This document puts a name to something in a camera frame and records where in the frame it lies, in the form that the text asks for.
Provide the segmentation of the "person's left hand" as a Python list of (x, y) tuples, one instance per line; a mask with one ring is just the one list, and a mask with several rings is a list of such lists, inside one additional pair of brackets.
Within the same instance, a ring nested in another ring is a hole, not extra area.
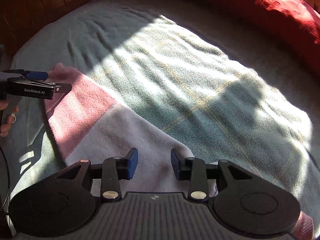
[[(5, 110), (8, 104), (9, 103), (6, 100), (1, 100), (1, 111)], [(18, 107), (16, 106), (12, 113), (7, 116), (5, 123), (1, 125), (1, 137), (6, 137), (9, 134), (12, 124), (16, 121), (17, 112)]]

